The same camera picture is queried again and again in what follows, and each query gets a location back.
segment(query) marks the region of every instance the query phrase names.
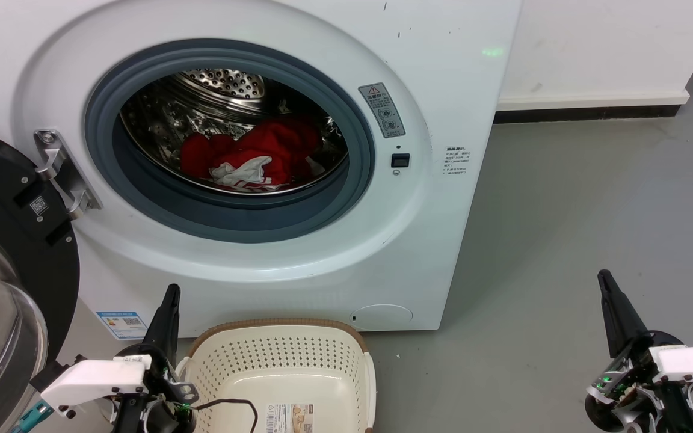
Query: red cloth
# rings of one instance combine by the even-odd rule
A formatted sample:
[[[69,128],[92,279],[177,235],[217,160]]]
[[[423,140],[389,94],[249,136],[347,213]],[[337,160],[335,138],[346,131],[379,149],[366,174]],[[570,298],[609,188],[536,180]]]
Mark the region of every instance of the red cloth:
[[[231,151],[235,144],[230,135],[213,135],[210,140],[199,132],[189,135],[181,145],[181,172],[210,179],[210,169],[215,167],[212,161]]]
[[[221,164],[235,169],[258,156],[271,156],[263,166],[272,185],[290,183],[293,177],[308,177],[312,169],[306,157],[321,143],[319,129],[311,118],[283,115],[262,121],[237,142],[228,135],[193,134],[181,147],[181,171],[187,175],[210,178],[209,170]]]

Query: barcode label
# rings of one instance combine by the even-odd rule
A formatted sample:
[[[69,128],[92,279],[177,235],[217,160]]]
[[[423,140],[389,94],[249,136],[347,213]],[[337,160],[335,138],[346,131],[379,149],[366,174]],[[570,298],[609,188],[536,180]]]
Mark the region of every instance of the barcode label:
[[[314,405],[266,406],[266,433],[314,433]]]
[[[274,430],[274,412],[266,414],[266,433],[275,433]]]
[[[39,197],[36,197],[36,200],[31,202],[31,210],[36,213],[37,216],[43,214],[49,206],[47,206],[47,202],[42,198],[40,195]]]

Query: white laundry basket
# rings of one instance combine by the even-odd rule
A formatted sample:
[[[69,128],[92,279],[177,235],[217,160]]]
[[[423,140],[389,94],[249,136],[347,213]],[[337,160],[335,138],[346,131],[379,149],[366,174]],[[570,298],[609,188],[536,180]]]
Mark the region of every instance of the white laundry basket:
[[[178,366],[200,392],[252,401],[254,433],[371,433],[376,413],[374,362],[363,337],[346,324],[268,319],[223,324],[196,339]],[[247,405],[196,412],[197,433],[249,433]]]

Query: black cable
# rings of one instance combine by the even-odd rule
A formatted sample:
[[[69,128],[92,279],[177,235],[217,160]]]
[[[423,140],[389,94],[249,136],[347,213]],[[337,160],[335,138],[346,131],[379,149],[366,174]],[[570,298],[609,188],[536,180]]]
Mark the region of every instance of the black cable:
[[[253,427],[250,428],[250,433],[253,433],[253,431],[256,430],[256,424],[258,424],[258,411],[256,411],[256,406],[253,406],[253,403],[250,400],[242,400],[242,398],[219,398],[218,400],[204,403],[204,405],[194,406],[192,407],[192,410],[201,411],[203,409],[210,408],[211,406],[218,405],[219,403],[240,403],[250,406],[250,408],[253,409]]]

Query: white cloth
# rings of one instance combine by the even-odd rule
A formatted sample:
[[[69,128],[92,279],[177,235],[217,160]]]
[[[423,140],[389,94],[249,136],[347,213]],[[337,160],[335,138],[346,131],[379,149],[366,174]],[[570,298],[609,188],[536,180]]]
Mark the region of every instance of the white cloth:
[[[273,191],[280,188],[282,185],[272,185],[272,178],[263,175],[263,166],[272,162],[271,156],[257,156],[248,159],[245,164],[239,167],[234,167],[228,162],[218,165],[214,169],[210,169],[212,181],[219,185],[233,186],[236,189],[246,189],[248,191],[255,189],[266,189]],[[251,188],[247,188],[248,183],[255,183]]]

